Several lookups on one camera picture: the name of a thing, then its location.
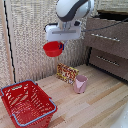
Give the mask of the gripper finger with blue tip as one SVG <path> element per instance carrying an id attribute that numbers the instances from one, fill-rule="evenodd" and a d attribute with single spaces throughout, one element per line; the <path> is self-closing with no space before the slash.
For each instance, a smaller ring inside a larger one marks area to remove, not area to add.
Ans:
<path id="1" fill-rule="evenodd" d="M 64 44 L 62 43 L 62 42 L 59 42 L 59 49 L 62 49 L 62 50 L 64 50 Z"/>

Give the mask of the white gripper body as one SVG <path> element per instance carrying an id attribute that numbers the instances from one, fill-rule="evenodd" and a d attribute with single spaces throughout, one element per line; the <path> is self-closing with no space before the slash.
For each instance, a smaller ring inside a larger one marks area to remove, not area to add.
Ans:
<path id="1" fill-rule="evenodd" d="M 80 37 L 81 22 L 71 21 L 47 24 L 45 32 L 48 42 L 75 40 Z"/>

